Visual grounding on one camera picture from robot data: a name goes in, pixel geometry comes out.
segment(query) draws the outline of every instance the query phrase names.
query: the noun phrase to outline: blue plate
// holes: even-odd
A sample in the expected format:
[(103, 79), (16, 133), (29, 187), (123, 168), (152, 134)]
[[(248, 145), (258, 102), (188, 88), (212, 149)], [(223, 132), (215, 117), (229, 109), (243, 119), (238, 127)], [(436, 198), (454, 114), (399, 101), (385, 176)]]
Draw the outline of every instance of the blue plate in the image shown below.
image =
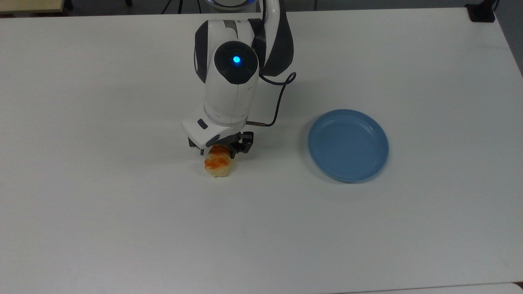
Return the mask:
[(371, 178), (385, 165), (389, 143), (381, 126), (355, 110), (327, 112), (309, 131), (312, 159), (330, 177), (354, 183)]

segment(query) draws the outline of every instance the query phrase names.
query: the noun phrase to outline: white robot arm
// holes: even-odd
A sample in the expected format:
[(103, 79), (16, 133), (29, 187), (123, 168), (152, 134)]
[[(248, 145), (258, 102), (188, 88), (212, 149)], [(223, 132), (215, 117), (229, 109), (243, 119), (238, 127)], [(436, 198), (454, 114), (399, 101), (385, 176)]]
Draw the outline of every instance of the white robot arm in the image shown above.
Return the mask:
[(247, 153), (254, 134), (241, 130), (258, 76), (279, 75), (292, 62), (294, 47), (283, 0), (264, 0), (263, 9), (263, 19), (208, 20), (196, 31), (195, 70), (206, 94), (181, 127), (189, 145), (201, 153), (213, 144), (227, 145), (231, 158)]

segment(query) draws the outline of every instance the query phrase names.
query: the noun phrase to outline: black cable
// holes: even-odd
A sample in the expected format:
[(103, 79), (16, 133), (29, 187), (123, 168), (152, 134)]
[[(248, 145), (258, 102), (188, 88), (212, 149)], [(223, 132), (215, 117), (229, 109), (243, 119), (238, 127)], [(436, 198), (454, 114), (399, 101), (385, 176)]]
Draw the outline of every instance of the black cable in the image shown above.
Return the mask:
[(258, 127), (270, 127), (272, 125), (274, 125), (274, 123), (276, 122), (276, 119), (278, 118), (278, 111), (280, 109), (280, 102), (281, 102), (281, 97), (283, 96), (283, 91), (285, 91), (285, 87), (292, 83), (292, 81), (294, 81), (294, 79), (296, 78), (296, 72), (292, 72), (288, 77), (287, 79), (285, 80), (285, 82), (283, 83), (278, 83), (278, 82), (273, 82), (269, 79), (267, 79), (266, 77), (262, 76), (260, 74), (260, 77), (262, 80), (264, 80), (265, 82), (271, 84), (271, 85), (276, 85), (276, 86), (282, 86), (281, 87), (281, 91), (280, 91), (280, 96), (278, 97), (278, 103), (276, 103), (276, 111), (274, 112), (274, 119), (272, 120), (271, 123), (269, 124), (266, 124), (266, 123), (263, 123), (263, 122), (257, 122), (257, 121), (247, 121), (247, 125), (251, 125), (251, 126), (258, 126)]
[(169, 2), (167, 2), (167, 5), (165, 5), (164, 10), (162, 10), (162, 13), (160, 13), (160, 14), (164, 14), (164, 13), (165, 13), (165, 11), (166, 11), (167, 8), (169, 7), (169, 4), (170, 4), (171, 1), (172, 1), (172, 0), (169, 0)]
[(180, 0), (180, 5), (178, 5), (178, 14), (181, 14), (181, 6), (184, 4), (184, 0)]

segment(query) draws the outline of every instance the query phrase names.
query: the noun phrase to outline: black base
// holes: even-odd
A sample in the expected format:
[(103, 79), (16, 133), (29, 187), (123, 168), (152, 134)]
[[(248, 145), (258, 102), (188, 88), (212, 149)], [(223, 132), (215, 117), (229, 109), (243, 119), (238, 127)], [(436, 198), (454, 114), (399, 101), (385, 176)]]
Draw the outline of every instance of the black base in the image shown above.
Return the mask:
[(472, 22), (494, 22), (496, 17), (492, 8), (481, 4), (465, 4)]
[[(234, 159), (236, 153), (247, 153), (251, 149), (254, 143), (254, 133), (253, 132), (243, 132), (230, 135), (221, 140), (217, 140), (212, 144), (225, 145), (231, 151), (231, 159)], [(191, 139), (189, 139), (189, 147), (195, 148)], [(200, 155), (203, 155), (203, 149), (200, 149)]]

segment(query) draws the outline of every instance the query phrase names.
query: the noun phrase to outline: food item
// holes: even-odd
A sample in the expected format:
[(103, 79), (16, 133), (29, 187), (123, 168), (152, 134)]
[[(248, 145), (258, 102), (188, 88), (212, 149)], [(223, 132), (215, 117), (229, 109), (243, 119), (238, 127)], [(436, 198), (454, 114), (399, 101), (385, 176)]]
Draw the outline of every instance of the food item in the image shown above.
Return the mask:
[(224, 177), (229, 173), (231, 164), (229, 148), (224, 145), (213, 145), (205, 159), (205, 170), (213, 177)]

